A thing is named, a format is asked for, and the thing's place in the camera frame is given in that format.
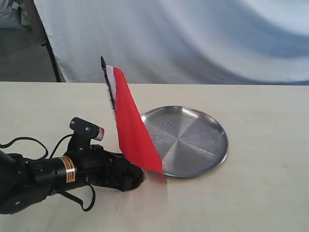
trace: stainless steel plate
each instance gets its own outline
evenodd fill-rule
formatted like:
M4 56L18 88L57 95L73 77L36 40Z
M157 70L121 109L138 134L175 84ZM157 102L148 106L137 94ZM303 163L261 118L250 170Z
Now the stainless steel plate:
M162 158L166 175L201 175L226 158L226 132L206 113L183 106L164 106L141 118Z

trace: yellow label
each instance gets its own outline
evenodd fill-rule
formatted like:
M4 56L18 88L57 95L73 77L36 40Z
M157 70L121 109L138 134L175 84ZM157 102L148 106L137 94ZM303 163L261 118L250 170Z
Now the yellow label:
M74 167L74 163L73 161L67 157L67 156L63 156L63 157L59 157L65 168L66 168L66 172L67 172L67 183L71 183L75 181L75 167Z

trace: red fabric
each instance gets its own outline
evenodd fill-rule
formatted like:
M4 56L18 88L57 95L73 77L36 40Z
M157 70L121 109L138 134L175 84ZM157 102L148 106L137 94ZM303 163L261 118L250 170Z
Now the red fabric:
M162 173L162 160L157 153L132 98L123 72L114 68L116 83L115 117L119 147L128 161Z

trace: table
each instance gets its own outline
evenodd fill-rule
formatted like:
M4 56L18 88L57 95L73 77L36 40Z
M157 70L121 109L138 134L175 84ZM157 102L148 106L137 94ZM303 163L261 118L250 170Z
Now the table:
M23 232L290 232L309 230L309 87L130 85L144 113L184 105L217 119L229 138L223 165L201 177L151 175L129 192L96 187L97 202L84 213L60 195L20 213L0 216L0 231ZM18 136L41 140L51 151L79 116L105 128L100 144L119 151L104 84L0 83L0 142ZM57 156L65 151L60 146ZM43 153L31 142L6 152ZM72 190L85 204L88 187Z

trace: white backdrop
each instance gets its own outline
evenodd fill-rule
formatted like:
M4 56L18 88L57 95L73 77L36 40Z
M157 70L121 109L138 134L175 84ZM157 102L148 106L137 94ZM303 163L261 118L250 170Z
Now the white backdrop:
M35 0L70 82L309 84L309 1Z

